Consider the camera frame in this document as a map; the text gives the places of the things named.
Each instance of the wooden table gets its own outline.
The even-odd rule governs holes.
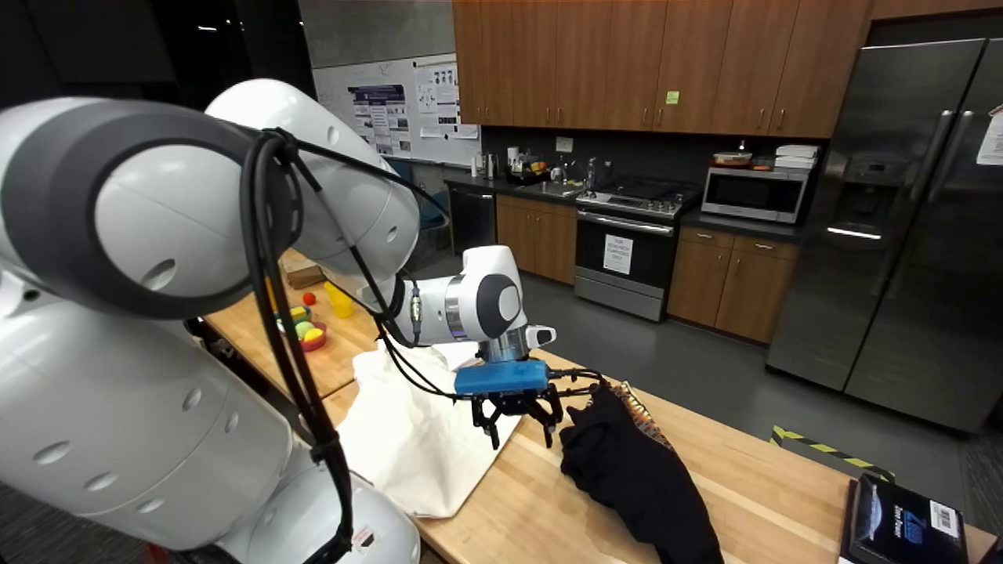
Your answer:
[[[555,368],[574,366],[546,351],[534,356]],[[357,393],[353,382],[324,400],[336,425]],[[638,396],[689,469],[726,564],[835,563],[847,475],[649,393]],[[565,417],[560,427],[569,424]],[[524,417],[455,517],[415,521],[421,537],[450,564],[659,562],[651,545],[635,541],[616,513],[579,491],[560,466],[560,441],[548,450],[540,426]],[[975,564],[995,537],[969,526],[965,534]]]
[[[327,397],[352,381],[352,358],[356,354],[376,349],[376,325],[372,317],[357,305],[353,305],[355,309],[351,317],[335,317],[323,284],[314,284],[300,290],[286,287],[289,305],[303,305],[303,294],[306,292],[313,292],[317,296],[317,303],[310,306],[313,319],[326,323],[328,327],[327,343],[306,353],[317,391],[321,397]],[[289,395],[286,382],[275,363],[272,347],[265,338],[265,328],[261,325],[254,294],[227,309],[207,315],[205,319],[259,372]]]

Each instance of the refrigerator handle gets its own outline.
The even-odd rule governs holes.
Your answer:
[[[923,156],[923,164],[920,166],[919,174],[916,175],[916,180],[913,181],[913,190],[909,194],[909,199],[913,202],[920,201],[920,196],[927,187],[930,174],[934,172],[934,165],[937,164],[937,156],[940,155],[940,150],[944,147],[944,139],[947,138],[947,132],[951,128],[953,116],[953,109],[945,109],[937,119],[934,136],[930,139],[930,147],[927,148],[927,154]]]
[[[961,113],[961,117],[958,118],[958,126],[955,128],[954,135],[951,137],[951,143],[947,146],[947,150],[944,152],[943,163],[941,163],[940,169],[937,170],[937,176],[934,177],[934,180],[931,183],[930,196],[927,198],[928,202],[937,200],[937,196],[940,194],[941,190],[944,189],[944,185],[947,183],[947,177],[951,174],[951,169],[954,168],[954,160],[958,157],[958,149],[961,148],[961,144],[965,140],[965,131],[972,123],[972,117],[974,115],[974,111],[966,109]]]

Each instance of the black cloth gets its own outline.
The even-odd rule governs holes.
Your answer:
[[[568,408],[561,472],[612,508],[663,564],[723,564],[707,508],[675,451],[642,433],[606,386],[585,409]]]

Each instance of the stainless steel refrigerator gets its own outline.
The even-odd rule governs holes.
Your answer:
[[[766,364],[978,430],[1003,393],[1003,39],[862,49],[821,173]]]

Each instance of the patterned fabric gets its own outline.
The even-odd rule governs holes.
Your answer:
[[[634,388],[630,386],[630,382],[624,380],[620,385],[612,386],[611,389],[624,405],[627,406],[627,410],[630,411],[631,418],[634,419],[634,426],[637,429],[653,439],[655,442],[660,443],[663,447],[668,450],[672,450],[672,444],[669,440],[662,435],[662,430],[658,428],[655,424],[655,419],[652,418],[651,413],[648,412],[648,408],[641,403],[641,400],[637,398],[634,394]]]

